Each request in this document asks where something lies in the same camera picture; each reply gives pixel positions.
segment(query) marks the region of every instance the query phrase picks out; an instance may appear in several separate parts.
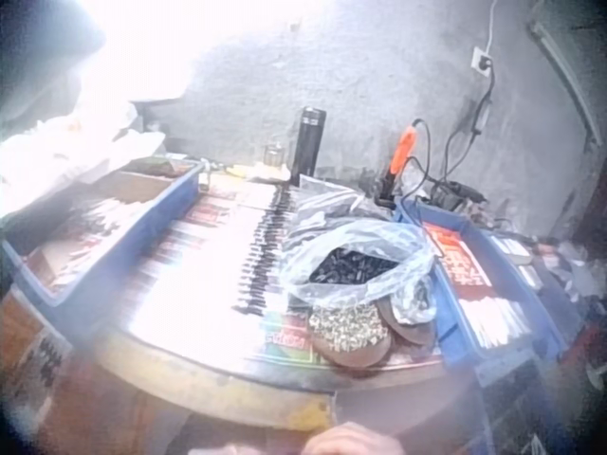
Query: blue plastic crate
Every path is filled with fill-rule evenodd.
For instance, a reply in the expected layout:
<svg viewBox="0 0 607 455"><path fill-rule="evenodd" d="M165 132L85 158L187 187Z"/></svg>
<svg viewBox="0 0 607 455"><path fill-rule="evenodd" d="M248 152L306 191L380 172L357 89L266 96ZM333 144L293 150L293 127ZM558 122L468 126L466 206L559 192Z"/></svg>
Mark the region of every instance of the blue plastic crate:
<svg viewBox="0 0 607 455"><path fill-rule="evenodd" d="M3 266L12 281L40 313L68 340L86 342L106 321L112 300L120 291L130 269L174 219L183 216L198 197L198 174L203 168L192 164L173 180L115 243L57 295L51 294L25 264L26 257L67 217L75 195L74 185L15 214L2 240Z"/></svg>
<svg viewBox="0 0 607 455"><path fill-rule="evenodd" d="M455 213L410 201L397 200L395 220L412 223L410 215L419 214L424 222L458 232L478 263L483 267L493 289L500 297L517 301L527 317L532 337L487 350L480 346L459 305L443 266L437 262L431 272L436 298L438 342L448 366L476 364L522 347L533 346L539 355L556 357L561 352L559 335L537 295L520 276L506 255L467 218Z"/></svg>

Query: plastic bag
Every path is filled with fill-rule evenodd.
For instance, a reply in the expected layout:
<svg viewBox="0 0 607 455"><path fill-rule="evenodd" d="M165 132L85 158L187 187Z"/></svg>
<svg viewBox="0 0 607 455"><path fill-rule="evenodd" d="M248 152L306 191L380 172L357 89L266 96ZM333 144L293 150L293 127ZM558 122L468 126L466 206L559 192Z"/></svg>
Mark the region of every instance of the plastic bag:
<svg viewBox="0 0 607 455"><path fill-rule="evenodd" d="M303 202L307 218L298 212L299 224L295 224L285 242L283 286L306 304L324 308L356 306L390 296L399 322L432 320L436 314L433 300L422 305L414 298L415 287L426 277L434 261L425 233L417 226L382 219L333 218L336 213L377 213L369 206L373 204L371 201L358 200L352 193L357 195L347 189L331 191L324 198L314 196ZM397 266L364 284L309 282L310 275L326 256L340 247L393 261Z"/></svg>

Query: table surface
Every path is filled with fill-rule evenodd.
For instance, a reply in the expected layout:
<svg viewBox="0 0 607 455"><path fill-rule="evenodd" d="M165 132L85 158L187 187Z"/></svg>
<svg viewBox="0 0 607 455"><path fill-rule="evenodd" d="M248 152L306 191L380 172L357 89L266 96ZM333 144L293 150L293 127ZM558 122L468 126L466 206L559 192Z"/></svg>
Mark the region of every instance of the table surface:
<svg viewBox="0 0 607 455"><path fill-rule="evenodd" d="M208 208L205 197L194 212ZM348 372L314 353L305 316L289 314L280 305L268 308L263 317L245 316L217 303L222 301L217 289L226 286L213 281L230 269L230 258L217 261L217 251L225 246L208 239L178 245L176 234L183 228L187 227L172 227L142 260L94 337L84 344L73 340L78 322L70 318L54 319L54 328L106 370L151 395L254 426L327 428L336 419L352 420L356 413L348 403L378 389L394 392L397 399L388 407L392 405L399 417L408 412L405 405L413 397L427 395L427 402L422 399L423 404L404 417L411 426L439 412L469 386L468 372L447 375L437 351L401 344L393 346L379 367ZM196 230L189 228L190 233ZM224 240L233 242L230 236ZM169 246L173 256L167 256ZM158 252L163 248L161 257ZM12 294L37 313L18 289ZM385 408L386 403L372 402L364 410L385 414Z"/></svg>

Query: power outlet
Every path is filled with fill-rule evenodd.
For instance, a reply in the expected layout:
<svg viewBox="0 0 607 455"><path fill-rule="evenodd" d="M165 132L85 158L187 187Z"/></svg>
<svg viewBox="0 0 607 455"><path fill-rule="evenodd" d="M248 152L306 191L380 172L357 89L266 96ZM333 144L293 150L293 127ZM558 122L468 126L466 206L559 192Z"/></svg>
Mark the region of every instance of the power outlet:
<svg viewBox="0 0 607 455"><path fill-rule="evenodd" d="M472 68L474 68L476 71L478 71L479 73L481 73L483 76L488 78L489 74L491 73L491 68L487 67L487 68L485 68L485 70L480 68L481 59L484 59L484 58L490 59L491 57L484 50L481 50L478 47L475 47L474 52L472 52L472 63L470 64L470 66Z"/></svg>

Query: concrete wall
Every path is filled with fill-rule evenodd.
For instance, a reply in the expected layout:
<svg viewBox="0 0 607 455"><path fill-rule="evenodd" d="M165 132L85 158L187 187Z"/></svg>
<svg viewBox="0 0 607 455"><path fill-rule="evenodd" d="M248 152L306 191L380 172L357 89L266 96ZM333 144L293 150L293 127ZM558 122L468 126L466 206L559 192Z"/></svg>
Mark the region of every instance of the concrete wall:
<svg viewBox="0 0 607 455"><path fill-rule="evenodd" d="M186 0L175 6L158 2L156 8L132 2L129 9L114 2L114 12L100 4L108 24L135 31L115 37L132 41L126 48L133 57L116 60L154 60L141 66L142 77L152 72L158 78L159 67L166 76L176 73L175 54L196 49L183 99L153 110L179 139L172 144L192 155L252 163L270 140L280 140L292 154L301 110L312 105L328 112L318 176L357 180L363 170L382 174L402 130L416 117L430 124L437 175L449 133L488 86L469 64L473 47L487 42L490 0L226 2L221 11L213 2ZM541 19L572 58L604 126L607 103L601 96L607 90L601 84L607 77L601 77L606 73L595 50L599 37L570 32L572 24L592 19L590 2L548 2ZM291 4L296 12L289 14ZM556 222L583 213L605 151L584 152L586 132L574 103L526 31L531 7L531 0L497 3L493 109L452 177L482 191L494 207L507 199L508 216L523 231L548 233ZM182 28L183 36L177 33ZM44 73L41 67L34 74ZM109 71L117 80L120 71L124 78L132 74L114 66ZM61 90L52 89L51 104L65 98L56 96ZM38 117L52 111L47 106ZM453 142L451 163L464 141L460 136ZM425 145L420 135L415 153L422 162ZM573 202L563 217L568 199Z"/></svg>
<svg viewBox="0 0 607 455"><path fill-rule="evenodd" d="M317 172L341 178L385 169L403 128L422 117L432 130L437 174L451 129L487 89L469 65L473 47L487 42L489 6L326 0L293 27L245 33L202 54L183 101L157 113L184 139L185 151L252 162L273 137L292 149L303 106L325 109ZM572 101L526 32L530 8L528 0L496 6L493 111L453 177L495 205L509 198L519 226L546 233L586 179L582 161L589 157ZM422 156L423 142L416 151ZM462 147L456 141L453 155Z"/></svg>

